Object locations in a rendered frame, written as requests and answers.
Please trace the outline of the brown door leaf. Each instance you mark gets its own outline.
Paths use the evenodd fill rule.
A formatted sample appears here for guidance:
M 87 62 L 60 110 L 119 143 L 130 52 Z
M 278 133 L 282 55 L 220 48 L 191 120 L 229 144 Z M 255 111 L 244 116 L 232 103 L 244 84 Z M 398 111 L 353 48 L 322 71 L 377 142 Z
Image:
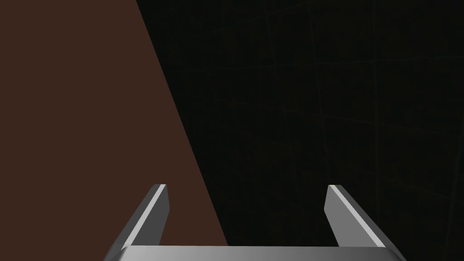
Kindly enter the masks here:
M 136 0 L 0 0 L 0 261 L 103 261 L 154 184 L 227 244 Z

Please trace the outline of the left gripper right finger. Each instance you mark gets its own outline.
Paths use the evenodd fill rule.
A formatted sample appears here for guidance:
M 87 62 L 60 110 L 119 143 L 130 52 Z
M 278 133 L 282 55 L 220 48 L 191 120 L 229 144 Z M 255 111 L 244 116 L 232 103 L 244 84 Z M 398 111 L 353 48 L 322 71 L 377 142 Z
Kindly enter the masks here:
M 340 185 L 327 187 L 324 212 L 339 246 L 393 248 L 392 242 Z

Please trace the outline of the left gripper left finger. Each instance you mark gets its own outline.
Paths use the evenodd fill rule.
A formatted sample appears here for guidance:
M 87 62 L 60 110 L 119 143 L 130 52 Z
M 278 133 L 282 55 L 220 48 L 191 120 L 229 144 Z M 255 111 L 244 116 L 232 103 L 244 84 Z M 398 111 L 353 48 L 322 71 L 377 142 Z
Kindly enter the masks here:
M 121 247 L 159 245 L 168 214 L 167 185 L 156 184 L 124 227 Z

